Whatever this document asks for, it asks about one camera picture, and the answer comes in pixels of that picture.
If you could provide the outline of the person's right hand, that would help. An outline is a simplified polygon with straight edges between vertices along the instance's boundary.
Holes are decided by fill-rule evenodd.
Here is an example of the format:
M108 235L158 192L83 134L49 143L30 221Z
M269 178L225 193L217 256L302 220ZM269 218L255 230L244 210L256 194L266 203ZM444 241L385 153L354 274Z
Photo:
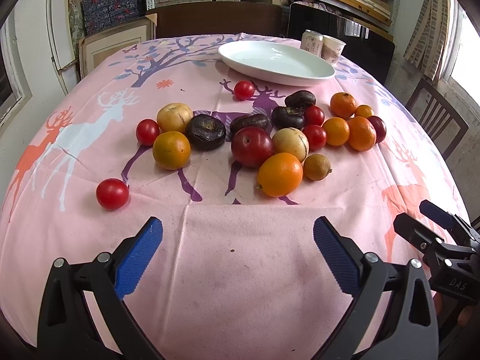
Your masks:
M440 292L433 296L439 333L447 334L454 327L467 328L479 335L479 303L458 300Z

